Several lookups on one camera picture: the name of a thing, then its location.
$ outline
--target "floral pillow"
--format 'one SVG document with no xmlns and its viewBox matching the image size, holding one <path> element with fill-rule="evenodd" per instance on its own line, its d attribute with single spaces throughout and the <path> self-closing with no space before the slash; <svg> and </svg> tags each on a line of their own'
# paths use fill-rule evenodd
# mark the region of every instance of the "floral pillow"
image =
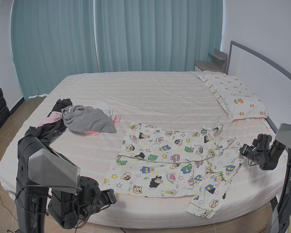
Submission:
<svg viewBox="0 0 291 233">
<path fill-rule="evenodd" d="M 228 113 L 230 122 L 234 119 L 250 117 L 267 118 L 268 110 L 263 102 L 251 93 L 234 75 L 216 74 L 198 75 L 209 87 L 220 105 Z"/>
</svg>

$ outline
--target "pink cloth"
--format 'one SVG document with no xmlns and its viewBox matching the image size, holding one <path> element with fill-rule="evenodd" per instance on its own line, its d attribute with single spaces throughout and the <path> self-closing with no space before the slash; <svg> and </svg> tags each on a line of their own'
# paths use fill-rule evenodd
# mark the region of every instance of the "pink cloth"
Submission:
<svg viewBox="0 0 291 233">
<path fill-rule="evenodd" d="M 120 116 L 115 116 L 114 119 L 113 119 L 113 116 L 111 117 L 113 122 L 116 123 L 116 122 L 120 122 Z M 86 134 L 86 135 L 99 135 L 101 134 L 100 132 L 96 131 L 96 130 L 90 130 L 90 131 L 87 131 L 87 132 L 83 132 L 83 134 Z"/>
<path fill-rule="evenodd" d="M 62 119 L 62 113 L 61 112 L 52 112 L 50 114 L 49 117 L 43 119 L 40 124 L 38 125 L 39 126 L 43 126 L 45 124 L 49 124 L 49 123 L 54 123 L 54 122 L 57 122 L 59 121 L 60 119 Z"/>
</svg>

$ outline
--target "teal curtain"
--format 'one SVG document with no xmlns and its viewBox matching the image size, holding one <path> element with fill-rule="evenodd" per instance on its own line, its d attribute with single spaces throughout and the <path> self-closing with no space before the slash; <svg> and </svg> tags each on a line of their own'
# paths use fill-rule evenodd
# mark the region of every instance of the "teal curtain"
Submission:
<svg viewBox="0 0 291 233">
<path fill-rule="evenodd" d="M 220 49 L 223 0 L 95 0 L 100 72 L 191 71 Z"/>
<path fill-rule="evenodd" d="M 93 0 L 14 0 L 11 44 L 25 99 L 98 72 L 93 13 Z"/>
</svg>

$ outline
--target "wall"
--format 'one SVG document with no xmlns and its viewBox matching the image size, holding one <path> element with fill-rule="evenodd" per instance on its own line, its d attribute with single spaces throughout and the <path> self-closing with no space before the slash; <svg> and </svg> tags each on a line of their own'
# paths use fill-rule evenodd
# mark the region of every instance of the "wall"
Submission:
<svg viewBox="0 0 291 233">
<path fill-rule="evenodd" d="M 0 0 L 0 87 L 9 110 L 23 97 L 13 63 L 10 22 L 13 0 Z"/>
<path fill-rule="evenodd" d="M 247 46 L 291 72 L 291 0 L 224 0 L 221 50 Z"/>
</svg>

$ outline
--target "white headboard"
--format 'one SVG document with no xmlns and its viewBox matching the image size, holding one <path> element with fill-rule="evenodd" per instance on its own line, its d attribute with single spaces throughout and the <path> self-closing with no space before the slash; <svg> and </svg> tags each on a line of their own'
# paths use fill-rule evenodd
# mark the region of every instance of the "white headboard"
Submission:
<svg viewBox="0 0 291 233">
<path fill-rule="evenodd" d="M 230 43 L 226 73 L 238 76 L 266 105 L 267 121 L 275 133 L 281 123 L 291 124 L 291 73 L 234 41 Z"/>
</svg>

